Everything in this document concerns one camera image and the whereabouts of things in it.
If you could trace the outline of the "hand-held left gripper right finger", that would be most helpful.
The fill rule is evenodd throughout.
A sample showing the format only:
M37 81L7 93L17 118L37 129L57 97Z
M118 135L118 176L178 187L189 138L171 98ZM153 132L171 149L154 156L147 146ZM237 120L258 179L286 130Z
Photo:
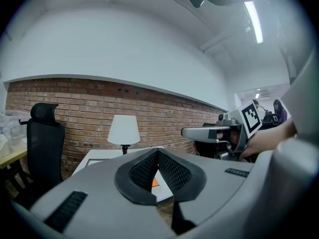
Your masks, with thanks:
M225 161L159 149L159 171L175 198L172 228L160 239L256 239L264 156Z

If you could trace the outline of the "person's right forearm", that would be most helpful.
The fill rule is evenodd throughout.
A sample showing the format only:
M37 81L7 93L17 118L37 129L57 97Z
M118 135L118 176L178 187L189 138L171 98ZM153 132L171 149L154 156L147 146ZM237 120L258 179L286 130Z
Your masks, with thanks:
M292 118L289 118L281 125L257 131L250 139L249 144L241 156L246 158L254 154L260 154L264 151L274 150L280 142L294 137L297 130Z

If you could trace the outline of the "ceiling tube light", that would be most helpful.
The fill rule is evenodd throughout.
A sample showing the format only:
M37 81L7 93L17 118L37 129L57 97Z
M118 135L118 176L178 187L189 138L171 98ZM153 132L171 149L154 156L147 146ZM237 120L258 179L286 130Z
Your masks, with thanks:
M263 43L263 33L262 28L259 20L259 16L255 7L255 4L253 1L246 1L244 2L244 6L249 14L249 17L251 19L251 23L254 27L254 32L256 36L256 41L258 44Z

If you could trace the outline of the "white table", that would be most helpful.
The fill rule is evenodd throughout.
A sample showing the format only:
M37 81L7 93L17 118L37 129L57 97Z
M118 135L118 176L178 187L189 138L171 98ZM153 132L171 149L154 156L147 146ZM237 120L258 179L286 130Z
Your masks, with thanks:
M91 149L79 163L72 175L75 175L77 172L91 164L101 162L106 159L115 158L121 155L123 155L123 152L119 149ZM152 187L152 194L156 196L157 202L161 202L172 197L173 193L169 189L168 185L165 183L159 171L157 171L155 178L158 181L159 186Z

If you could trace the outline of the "white shade table lamp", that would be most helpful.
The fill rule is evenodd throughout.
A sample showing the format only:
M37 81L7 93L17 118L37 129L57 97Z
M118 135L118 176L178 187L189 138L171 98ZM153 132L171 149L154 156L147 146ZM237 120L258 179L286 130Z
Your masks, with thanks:
M127 154L129 147L140 141L136 116L114 115L107 141L120 145L123 155Z

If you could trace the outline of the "person's right hand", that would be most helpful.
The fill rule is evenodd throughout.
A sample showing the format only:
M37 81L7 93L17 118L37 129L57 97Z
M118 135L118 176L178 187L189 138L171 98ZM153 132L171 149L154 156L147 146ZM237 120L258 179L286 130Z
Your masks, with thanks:
M239 141L239 132L235 130L220 130L217 132L217 139L231 146L236 146Z

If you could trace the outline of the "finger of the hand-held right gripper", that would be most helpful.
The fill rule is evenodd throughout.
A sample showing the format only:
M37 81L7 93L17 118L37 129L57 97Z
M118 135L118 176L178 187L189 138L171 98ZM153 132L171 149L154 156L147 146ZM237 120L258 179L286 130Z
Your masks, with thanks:
M199 142L216 143L217 129L215 127L184 127L181 136Z

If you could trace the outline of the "yellow table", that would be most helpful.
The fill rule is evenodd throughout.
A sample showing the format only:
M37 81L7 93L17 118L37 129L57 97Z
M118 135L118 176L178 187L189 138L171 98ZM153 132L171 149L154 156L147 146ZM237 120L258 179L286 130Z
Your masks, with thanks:
M19 150L16 152L13 152L7 156L0 157L0 169L4 169L8 165L14 163L15 161L19 160L20 158L27 155L27 150Z

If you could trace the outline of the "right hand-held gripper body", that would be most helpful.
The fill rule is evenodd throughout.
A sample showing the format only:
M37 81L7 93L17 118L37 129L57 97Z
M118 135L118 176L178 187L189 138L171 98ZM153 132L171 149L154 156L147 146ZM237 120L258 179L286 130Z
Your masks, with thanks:
M248 147L250 139L262 126L262 122L254 102L249 101L231 112L220 114L216 125L225 128L220 142L226 143L226 160L238 161L241 153ZM238 132L237 142L232 147L231 133L235 131Z

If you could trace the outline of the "black office chair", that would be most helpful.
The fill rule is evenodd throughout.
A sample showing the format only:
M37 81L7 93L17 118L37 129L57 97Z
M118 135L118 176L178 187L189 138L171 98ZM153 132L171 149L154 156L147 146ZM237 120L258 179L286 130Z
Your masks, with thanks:
M18 197L39 198L60 184L61 157L65 140L65 128L56 121L55 109L58 104L37 103L30 111L26 125L27 165L32 183L18 194Z

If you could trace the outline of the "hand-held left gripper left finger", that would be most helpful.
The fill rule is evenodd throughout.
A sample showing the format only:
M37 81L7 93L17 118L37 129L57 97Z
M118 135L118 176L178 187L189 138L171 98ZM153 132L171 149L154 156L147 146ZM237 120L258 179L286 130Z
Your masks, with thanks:
M34 238L174 239L157 204L139 205L116 187L118 169L156 149L145 149L83 168L40 197L30 209L13 203Z

